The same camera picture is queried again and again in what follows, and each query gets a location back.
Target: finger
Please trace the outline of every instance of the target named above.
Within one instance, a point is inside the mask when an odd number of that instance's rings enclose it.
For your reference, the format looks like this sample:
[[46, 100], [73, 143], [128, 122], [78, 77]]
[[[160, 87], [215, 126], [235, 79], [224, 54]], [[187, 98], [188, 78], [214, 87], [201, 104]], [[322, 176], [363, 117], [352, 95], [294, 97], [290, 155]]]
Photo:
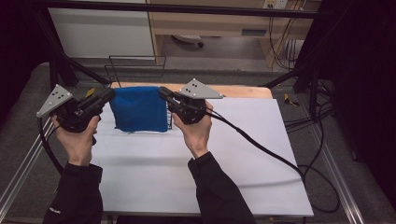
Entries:
[[180, 128], [180, 126], [182, 125], [182, 121], [181, 121], [181, 119], [178, 117], [178, 115], [177, 114], [175, 114], [175, 113], [172, 113], [172, 118], [173, 118], [173, 120], [174, 120], [174, 124], [178, 127], [178, 128]]
[[207, 108], [207, 112], [209, 112], [209, 113], [212, 113], [213, 112], [213, 105], [212, 104], [210, 104], [208, 101], [205, 101], [206, 102], [206, 108]]
[[99, 116], [94, 116], [90, 123], [88, 124], [87, 129], [85, 130], [85, 132], [87, 132], [90, 135], [93, 135], [94, 133], [96, 133], [96, 129], [98, 127], [98, 122], [99, 122]]
[[53, 126], [56, 128], [56, 127], [59, 127], [59, 122], [58, 122], [58, 120], [56, 120], [58, 117], [56, 116], [56, 115], [54, 115], [54, 116], [52, 116], [52, 118], [50, 118], [51, 119], [51, 121], [52, 121], [52, 123], [53, 123]]

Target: power outlet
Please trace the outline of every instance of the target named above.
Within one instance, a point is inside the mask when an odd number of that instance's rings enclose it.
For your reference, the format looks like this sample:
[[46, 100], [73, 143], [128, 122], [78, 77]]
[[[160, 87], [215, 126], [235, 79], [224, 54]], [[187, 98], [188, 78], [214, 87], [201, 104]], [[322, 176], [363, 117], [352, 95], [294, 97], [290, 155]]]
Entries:
[[274, 8], [275, 9], [285, 9], [287, 3], [288, 3], [288, 0], [276, 0], [276, 3], [274, 4]]
[[262, 8], [275, 8], [275, 5], [276, 5], [276, 0], [265, 0]]

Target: wooden table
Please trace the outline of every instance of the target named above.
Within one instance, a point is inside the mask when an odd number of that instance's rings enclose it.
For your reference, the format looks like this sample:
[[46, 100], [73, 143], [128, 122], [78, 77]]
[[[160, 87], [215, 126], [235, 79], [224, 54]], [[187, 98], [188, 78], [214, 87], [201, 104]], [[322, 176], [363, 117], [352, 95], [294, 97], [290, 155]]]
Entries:
[[[121, 82], [122, 87], [132, 86], [164, 86], [171, 91], [178, 91], [185, 84], [171, 84], [171, 83], [147, 83], [147, 82]], [[114, 82], [111, 87], [117, 88], [119, 83]], [[207, 85], [215, 91], [218, 91], [226, 97], [241, 97], [241, 98], [262, 98], [272, 99], [272, 93], [267, 88], [262, 87], [246, 87], [246, 86], [224, 86], [224, 85]]]

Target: triangular metal plate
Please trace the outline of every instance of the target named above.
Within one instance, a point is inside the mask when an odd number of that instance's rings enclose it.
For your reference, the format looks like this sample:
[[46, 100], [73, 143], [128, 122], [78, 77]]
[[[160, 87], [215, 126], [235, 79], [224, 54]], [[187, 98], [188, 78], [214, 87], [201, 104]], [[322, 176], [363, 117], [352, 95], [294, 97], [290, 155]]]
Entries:
[[73, 98], [73, 94], [65, 90], [62, 86], [56, 84], [52, 93], [49, 95], [46, 103], [41, 106], [41, 109], [36, 113], [38, 118], [43, 118], [48, 115], [52, 110], [64, 104], [64, 102]]
[[179, 90], [179, 93], [192, 99], [221, 99], [223, 95], [207, 87], [204, 83], [193, 79]]

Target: white sheet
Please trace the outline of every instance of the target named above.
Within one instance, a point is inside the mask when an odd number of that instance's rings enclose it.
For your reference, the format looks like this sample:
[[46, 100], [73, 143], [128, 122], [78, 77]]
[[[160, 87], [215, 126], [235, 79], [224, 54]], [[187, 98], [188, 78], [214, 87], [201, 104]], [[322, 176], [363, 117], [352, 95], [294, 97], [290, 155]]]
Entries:
[[[279, 156], [296, 163], [276, 100], [211, 100], [214, 110]], [[100, 190], [107, 212], [199, 214], [181, 131], [123, 133], [109, 105], [99, 123], [92, 163], [104, 168]], [[213, 119], [208, 143], [221, 168], [240, 188], [255, 216], [313, 216], [303, 182], [289, 166]]]

